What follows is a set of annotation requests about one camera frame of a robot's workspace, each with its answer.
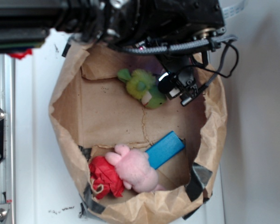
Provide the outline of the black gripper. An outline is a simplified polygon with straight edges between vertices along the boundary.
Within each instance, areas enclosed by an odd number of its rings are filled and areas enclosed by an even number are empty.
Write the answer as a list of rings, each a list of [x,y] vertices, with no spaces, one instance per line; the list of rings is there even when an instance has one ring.
[[[159,55],[156,58],[166,72],[159,78],[158,89],[169,99],[179,97],[181,105],[186,106],[205,90],[205,86],[197,85],[192,57]]]

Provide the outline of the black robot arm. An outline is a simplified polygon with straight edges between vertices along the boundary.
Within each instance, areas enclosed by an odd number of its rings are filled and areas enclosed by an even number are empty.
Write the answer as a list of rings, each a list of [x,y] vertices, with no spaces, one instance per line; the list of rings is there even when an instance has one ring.
[[[177,90],[183,105],[204,90],[193,55],[219,48],[224,27],[217,0],[0,0],[0,53],[38,48],[55,29],[80,44],[154,55],[168,73],[160,91],[174,97]]]

